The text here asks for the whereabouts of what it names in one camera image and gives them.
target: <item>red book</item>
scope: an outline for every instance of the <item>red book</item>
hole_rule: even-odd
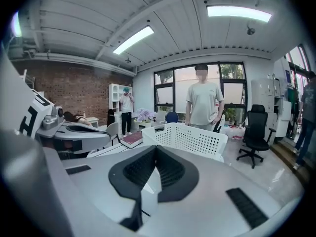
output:
[[[135,132],[131,135],[121,138],[120,142],[128,148],[134,148],[143,142],[143,135],[141,132]]]

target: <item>person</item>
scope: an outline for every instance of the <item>person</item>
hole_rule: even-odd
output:
[[[300,112],[298,114],[297,123],[302,115],[302,131],[300,137],[297,140],[293,152],[298,154],[294,169],[298,169],[303,163],[303,157],[305,156],[308,146],[311,142],[313,131],[316,127],[316,75],[314,72],[310,72],[310,82],[305,86],[303,95],[301,97]]]
[[[114,111],[113,109],[108,110],[108,120],[107,120],[107,127],[109,127],[110,124],[115,122],[115,117],[114,117]]]
[[[92,124],[81,114],[73,115],[71,112],[64,112],[65,121],[80,123],[92,126]]]
[[[211,131],[213,124],[222,117],[224,97],[217,84],[207,81],[206,64],[197,65],[195,70],[198,82],[191,85],[188,90],[186,125]],[[218,112],[215,109],[215,100],[219,102]]]
[[[123,89],[123,95],[121,96],[119,102],[121,103],[121,111],[122,111],[122,134],[123,137],[126,136],[126,123],[127,123],[127,132],[128,134],[132,134],[130,132],[130,127],[132,125],[132,104],[134,103],[134,98],[132,94],[129,92],[129,88],[125,87]]]

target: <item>red brick wall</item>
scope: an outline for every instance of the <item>red brick wall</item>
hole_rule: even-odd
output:
[[[13,62],[19,72],[27,69],[27,75],[35,77],[35,90],[44,91],[45,97],[64,112],[97,117],[99,125],[107,122],[109,109],[109,85],[132,85],[132,77],[88,66],[52,62]]]

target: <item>ceiling light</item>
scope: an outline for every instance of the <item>ceiling light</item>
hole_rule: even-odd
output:
[[[244,17],[252,18],[256,20],[261,20],[268,22],[271,18],[271,14],[268,14],[263,11],[249,9],[245,7],[236,7],[236,6],[208,6],[207,12],[209,17],[218,17],[218,16],[230,16],[230,17]]]
[[[143,38],[153,33],[154,31],[149,26],[147,26],[144,29],[140,30],[138,33],[134,34],[128,40],[126,40],[122,45],[120,45],[117,49],[115,49],[113,53],[120,54],[124,52],[125,50],[127,50],[130,46],[133,46],[138,41],[142,40]]]
[[[22,36],[20,23],[19,23],[19,12],[18,11],[13,15],[13,18],[12,18],[12,21],[11,21],[11,30],[12,30],[13,35],[15,37],[21,37]]]

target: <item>white laundry basket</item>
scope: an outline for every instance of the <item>white laundry basket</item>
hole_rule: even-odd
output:
[[[178,123],[165,124],[164,131],[155,132],[155,127],[150,127],[142,133],[146,145],[168,146],[219,161],[223,161],[221,155],[228,138],[225,134]]]

